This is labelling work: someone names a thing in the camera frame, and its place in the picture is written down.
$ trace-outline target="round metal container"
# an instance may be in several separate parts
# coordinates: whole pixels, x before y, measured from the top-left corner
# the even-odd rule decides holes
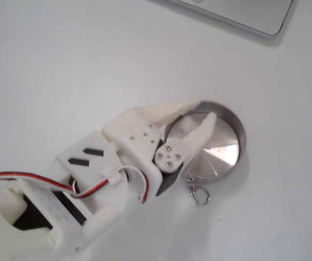
[[[214,134],[184,171],[195,183],[209,183],[226,176],[242,158],[246,134],[238,117],[225,106],[203,101],[193,111],[178,118],[166,128],[166,139],[183,138],[198,127],[210,112],[217,114]]]

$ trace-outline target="black slot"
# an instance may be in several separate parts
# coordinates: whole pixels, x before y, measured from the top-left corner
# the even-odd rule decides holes
[[[75,181],[74,177],[73,177],[73,176],[70,176],[69,184],[72,185],[74,181]],[[80,193],[80,190],[79,190],[79,187],[78,187],[78,183],[77,183],[77,182],[76,182],[76,185],[75,185],[75,189],[76,189],[76,192],[77,192],[77,193]]]
[[[86,159],[70,158],[68,162],[73,165],[89,167],[89,161]]]
[[[22,231],[47,227],[52,229],[53,226],[42,215],[37,207],[30,201],[27,196],[23,196],[27,203],[25,212],[14,222],[13,226]]]
[[[83,152],[85,154],[90,154],[90,155],[94,155],[94,156],[101,156],[101,157],[103,157],[103,151],[102,150],[95,150],[93,148],[85,148],[83,150]]]
[[[163,176],[163,180],[161,183],[160,188],[157,191],[156,196],[159,196],[161,193],[165,192],[171,185],[174,184],[174,182],[176,181],[176,179],[178,178],[178,175],[180,174],[180,171],[182,169],[183,163],[181,164],[180,167],[178,167],[177,170],[175,170],[175,172],[173,173],[162,173]]]
[[[71,213],[81,226],[87,221],[87,218],[80,212],[78,208],[62,193],[61,191],[54,191],[53,194],[60,200],[64,207]]]

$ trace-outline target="white table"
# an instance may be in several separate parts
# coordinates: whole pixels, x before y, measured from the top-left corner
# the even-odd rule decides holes
[[[92,260],[312,260],[312,0],[274,40],[164,1],[0,0],[0,171],[45,174],[125,109],[192,97],[237,113],[247,156],[207,207],[178,181]]]

